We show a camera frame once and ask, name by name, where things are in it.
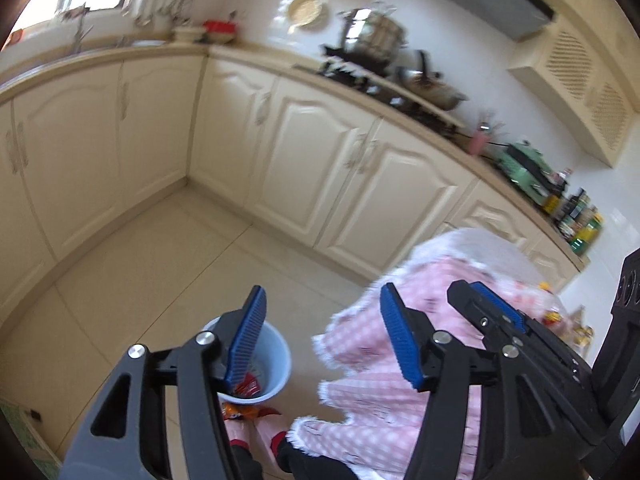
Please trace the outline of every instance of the kitchen backsplash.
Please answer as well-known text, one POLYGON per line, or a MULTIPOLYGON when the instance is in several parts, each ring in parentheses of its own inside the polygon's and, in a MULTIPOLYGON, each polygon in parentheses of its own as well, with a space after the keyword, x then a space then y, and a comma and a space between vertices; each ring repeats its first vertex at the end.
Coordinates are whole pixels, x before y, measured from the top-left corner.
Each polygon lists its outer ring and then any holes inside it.
MULTIPOLYGON (((340 10, 353 9, 376 0, 322 0, 326 22, 317 30, 295 30, 279 21, 287 0, 198 1, 195 21, 226 18, 236 11, 244 41, 290 48, 319 57, 319 45, 335 45, 340 36, 340 10)), ((398 8, 392 17, 408 31, 409 47, 401 53, 416 63, 412 52, 425 49, 444 81, 470 98, 453 114, 473 127, 482 108, 493 108, 497 119, 507 123, 500 142, 528 139, 555 169, 575 167, 581 149, 567 128, 529 90, 507 72, 514 43, 491 25, 449 0, 382 0, 398 8)))
POLYGON ((625 257, 640 247, 640 116, 615 168, 590 155, 572 175, 572 190, 583 187, 604 216, 604 229, 589 249, 591 263, 564 289, 560 298, 573 310, 586 307, 585 323, 595 329, 588 360, 592 361, 607 335, 611 305, 625 257))

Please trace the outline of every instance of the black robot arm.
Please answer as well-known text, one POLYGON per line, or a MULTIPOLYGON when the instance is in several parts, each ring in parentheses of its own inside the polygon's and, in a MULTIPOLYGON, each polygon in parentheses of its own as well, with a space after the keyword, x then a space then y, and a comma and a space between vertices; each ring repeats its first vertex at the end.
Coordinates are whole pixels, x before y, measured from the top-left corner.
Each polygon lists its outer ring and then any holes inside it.
MULTIPOLYGON (((448 300, 482 333, 485 349, 435 330, 426 314, 405 307, 395 287, 385 285, 381 309, 402 373, 418 391, 431 392, 405 480, 456 478, 471 385, 482 388, 474 480, 582 480, 580 460, 600 478, 616 453, 607 447, 602 458, 598 450, 640 394, 636 269, 640 273, 640 251, 625 260, 614 320, 593 371, 481 283, 454 282, 448 300)), ((243 311, 258 293, 264 298, 254 287, 243 311)), ((164 388, 173 385, 190 479, 241 480, 217 395, 231 391, 229 370, 242 358, 231 351, 241 323, 226 316, 180 348, 150 352, 133 345, 98 394, 60 478, 170 479, 164 388)))

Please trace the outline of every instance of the pink checkered cloth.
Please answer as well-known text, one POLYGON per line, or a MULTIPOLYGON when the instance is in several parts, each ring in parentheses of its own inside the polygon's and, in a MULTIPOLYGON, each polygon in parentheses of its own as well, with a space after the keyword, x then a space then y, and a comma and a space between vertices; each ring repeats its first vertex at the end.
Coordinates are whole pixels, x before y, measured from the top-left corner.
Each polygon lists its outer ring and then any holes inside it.
MULTIPOLYGON (((455 280, 483 282, 531 317, 558 307, 553 295, 535 285, 492 272, 451 248, 433 247, 426 252, 417 248, 404 266, 377 280, 356 304, 334 316, 324 335, 314 337, 322 361, 346 372, 318 390, 321 402, 343 410, 346 420, 337 424, 299 418, 287 439, 309 455, 344 462, 361 480, 403 478, 429 399, 428 392, 417 393, 400 372, 380 314, 380 287, 386 281, 396 285, 406 306, 427 313, 437 330, 475 348, 482 348, 481 334, 447 303, 447 289, 455 280)), ((460 480, 473 475, 480 403, 480 387, 470 387, 460 480)))

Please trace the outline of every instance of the blue gripper pad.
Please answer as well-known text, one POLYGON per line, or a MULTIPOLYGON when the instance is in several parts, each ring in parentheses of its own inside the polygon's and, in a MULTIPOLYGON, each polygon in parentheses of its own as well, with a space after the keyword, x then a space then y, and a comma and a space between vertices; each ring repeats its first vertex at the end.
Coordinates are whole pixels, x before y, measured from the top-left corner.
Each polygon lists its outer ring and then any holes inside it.
POLYGON ((482 294, 485 298, 491 301, 496 307, 498 307, 506 317, 511 319, 514 327, 524 333, 526 330, 524 328, 524 320, 520 313, 514 309, 509 303, 504 301, 500 296, 498 296, 494 291, 492 291, 489 287, 484 285, 481 282, 473 282, 469 284, 473 290, 482 294))
POLYGON ((402 376, 417 390, 424 381, 420 368, 420 344, 409 326, 406 311, 407 307, 404 306, 393 284, 384 285, 380 290, 380 313, 402 376))
POLYGON ((242 310, 225 316, 241 314, 236 334, 228 348, 226 358, 225 383, 231 392, 244 380, 249 370, 255 344, 267 316, 267 294, 261 286, 255 285, 244 302, 242 310))

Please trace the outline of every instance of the plastic bucket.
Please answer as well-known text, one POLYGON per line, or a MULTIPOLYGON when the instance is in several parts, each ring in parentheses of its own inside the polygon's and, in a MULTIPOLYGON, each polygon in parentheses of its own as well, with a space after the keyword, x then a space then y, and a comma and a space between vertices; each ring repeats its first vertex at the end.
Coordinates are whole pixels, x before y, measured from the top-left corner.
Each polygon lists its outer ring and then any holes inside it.
MULTIPOLYGON (((209 321, 203 330, 211 330, 220 318, 209 321)), ((221 400, 234 404, 260 404, 276 396, 291 375, 291 352, 289 345, 276 328, 264 322, 258 341, 255 344, 252 366, 258 369, 258 382, 262 394, 251 399, 218 394, 221 400)))

